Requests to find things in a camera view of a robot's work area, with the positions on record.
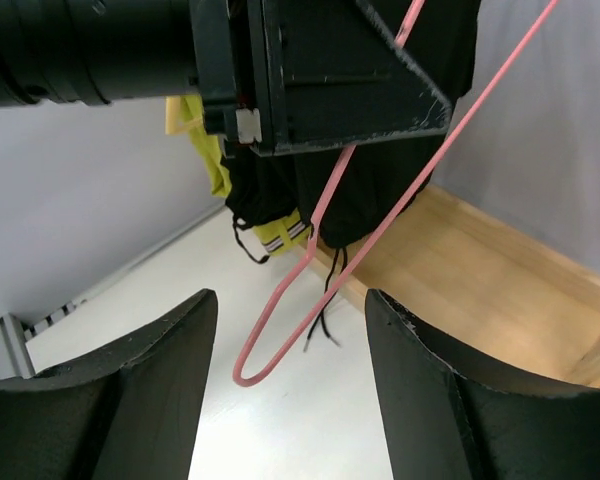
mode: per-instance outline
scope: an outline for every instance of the yellow fabric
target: yellow fabric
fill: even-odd
[[[181,97],[180,101],[182,102],[180,114],[183,122],[202,117],[202,100],[199,95]],[[222,150],[217,137],[207,135],[204,126],[200,125],[189,130],[189,139],[204,161],[211,183],[211,193],[218,197],[227,198],[231,191],[231,180],[229,171],[220,164]],[[298,226],[300,221],[300,213],[296,209],[287,217],[274,220],[266,225],[253,227],[253,232],[270,255],[280,255],[309,236],[309,228],[304,228],[302,232],[298,232],[301,228]],[[277,239],[282,242],[280,246],[277,246],[279,244]]]

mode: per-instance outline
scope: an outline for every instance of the gray wall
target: gray wall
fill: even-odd
[[[0,110],[0,315],[51,313],[216,204],[164,100]]]
[[[471,95],[547,0],[483,0]],[[600,0],[563,0],[435,181],[600,272]]]

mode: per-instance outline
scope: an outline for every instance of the wooden board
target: wooden board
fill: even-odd
[[[349,258],[361,243],[349,247]],[[331,252],[313,268],[325,275]],[[600,276],[430,186],[342,293],[380,288],[479,350],[552,378],[600,386]]]

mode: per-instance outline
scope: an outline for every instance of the pink wire hanger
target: pink wire hanger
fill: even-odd
[[[402,25],[400,26],[400,30],[398,35],[395,38],[395,44],[402,48],[413,29],[413,26],[422,10],[422,6],[424,5],[425,0],[413,0],[407,11],[404,20],[402,21]],[[289,285],[300,275],[300,273],[307,268],[307,265],[311,262],[311,260],[315,257],[316,250],[318,248],[318,237],[320,231],[320,223],[322,222],[322,217],[329,206],[329,202],[331,201],[331,197],[342,178],[342,174],[347,168],[347,164],[353,155],[356,147],[355,145],[351,145],[345,147],[336,162],[333,171],[331,172],[331,176],[327,181],[327,184],[318,200],[315,210],[311,215],[311,224],[314,227],[311,237],[309,238],[309,242],[307,244],[307,251],[304,257],[296,264],[296,266],[287,274],[287,276],[280,282],[280,284],[276,287],[269,298],[260,318],[256,322],[253,327],[253,330],[249,334],[247,341],[245,342],[240,355],[235,363],[233,368],[233,380],[238,385],[242,387],[251,387],[260,383],[264,380],[273,369],[280,363],[282,358],[287,354],[287,352],[291,349],[291,347],[296,343],[296,341],[300,338],[303,332],[309,327],[311,322],[315,319],[316,315],[324,308],[329,299],[333,297],[338,289],[344,284],[347,277],[351,274],[351,272],[358,266],[358,264],[362,261],[364,256],[371,250],[373,245],[378,241],[378,239],[382,236],[385,230],[393,223],[396,217],[400,214],[402,209],[407,205],[411,197],[418,191],[418,188],[422,185],[422,183],[427,179],[427,177],[431,174],[436,165],[440,162],[440,160],[444,157],[444,155],[449,150],[449,147],[455,142],[458,138],[458,135],[462,132],[462,130],[466,127],[469,121],[476,114],[478,109],[482,106],[487,97],[494,90],[496,85],[500,82],[502,77],[507,73],[513,62],[520,56],[522,51],[527,47],[533,36],[538,32],[542,24],[547,20],[553,9],[558,5],[560,0],[551,0],[547,7],[543,10],[540,16],[533,23],[529,31],[522,37],[520,43],[513,50],[511,55],[504,62],[502,67],[498,70],[498,72],[491,79],[489,84],[485,87],[483,92],[477,98],[477,100],[473,103],[469,111],[462,117],[460,122],[458,122],[457,126],[451,131],[449,136],[444,140],[440,148],[436,151],[436,153],[431,157],[431,160],[425,165],[420,174],[415,178],[415,180],[411,183],[409,188],[404,192],[402,197],[398,200],[398,202],[393,206],[391,211],[387,214],[384,220],[378,225],[376,230],[371,234],[369,239],[364,243],[362,248],[358,251],[358,253],[353,257],[353,260],[349,263],[349,265],[342,271],[340,276],[335,280],[333,285],[327,290],[327,292],[320,298],[320,300],[313,306],[313,308],[309,311],[307,316],[304,318],[302,323],[298,325],[298,327],[293,331],[291,336],[284,342],[282,347],[275,353],[273,358],[267,363],[267,365],[257,374],[252,377],[245,378],[242,376],[242,371],[244,369],[244,365],[247,362],[253,347],[255,346],[260,334],[264,330],[264,327],[267,325],[273,310],[276,305],[280,301],[280,298],[287,290]]]

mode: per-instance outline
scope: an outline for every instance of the white floor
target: white floor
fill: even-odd
[[[231,380],[236,356],[293,255],[255,265],[233,241],[227,212],[212,218],[28,343],[40,370],[144,325],[201,288],[220,302],[218,331],[190,479],[391,479],[363,316],[337,298],[328,311],[337,348],[302,342],[251,389]],[[320,297],[300,276],[247,368],[255,372]]]

